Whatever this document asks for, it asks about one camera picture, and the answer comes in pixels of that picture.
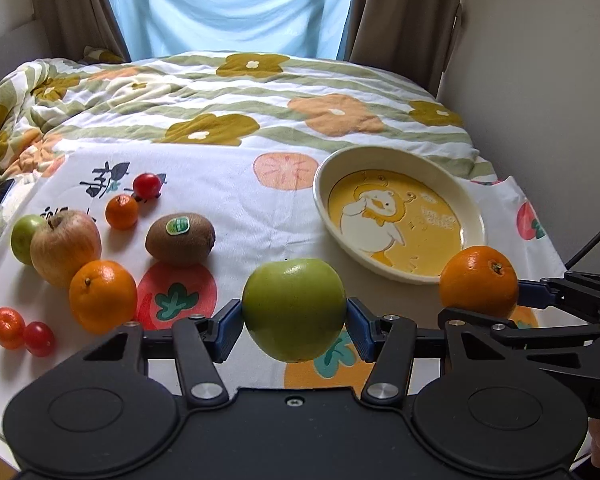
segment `duck illustration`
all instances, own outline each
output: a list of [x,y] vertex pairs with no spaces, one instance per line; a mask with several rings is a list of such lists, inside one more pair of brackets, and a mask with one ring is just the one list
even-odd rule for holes
[[380,184],[361,184],[353,192],[355,202],[342,208],[340,232],[354,247],[370,253],[370,256],[386,266],[392,261],[384,254],[395,242],[404,245],[404,238],[396,226],[406,213],[406,204],[416,197],[408,193],[408,199]]

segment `window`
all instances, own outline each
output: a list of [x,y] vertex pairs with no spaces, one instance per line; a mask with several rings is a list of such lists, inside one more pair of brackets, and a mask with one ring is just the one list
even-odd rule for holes
[[342,58],[350,4],[350,0],[110,1],[133,60],[190,50]]

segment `apple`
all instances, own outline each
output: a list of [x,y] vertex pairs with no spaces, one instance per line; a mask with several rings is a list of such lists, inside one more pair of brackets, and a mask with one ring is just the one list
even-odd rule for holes
[[72,277],[102,254],[100,233],[82,211],[62,211],[46,220],[31,240],[31,261],[51,285],[69,288]]
[[346,311],[340,277],[316,258],[263,264],[242,292],[251,337],[264,353],[286,363],[324,354],[340,335]]
[[24,215],[13,225],[11,231],[11,251],[13,256],[25,265],[31,263],[31,239],[37,228],[45,223],[45,219],[40,215]]

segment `red cherry tomato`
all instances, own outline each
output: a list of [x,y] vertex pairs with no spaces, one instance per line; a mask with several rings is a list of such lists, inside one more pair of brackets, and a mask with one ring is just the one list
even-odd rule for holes
[[24,345],[24,319],[6,306],[0,308],[0,346],[7,350],[15,350]]
[[24,329],[24,345],[36,357],[46,357],[56,349],[56,336],[46,324],[34,321]]
[[143,200],[151,200],[158,196],[162,181],[153,173],[143,173],[134,179],[134,193]]

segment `brown kiwi fruit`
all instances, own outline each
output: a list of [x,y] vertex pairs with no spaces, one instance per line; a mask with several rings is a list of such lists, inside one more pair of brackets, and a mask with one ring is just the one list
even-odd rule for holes
[[190,267],[204,260],[214,243],[216,232],[208,219],[197,213],[175,213],[152,224],[144,246],[161,262]]

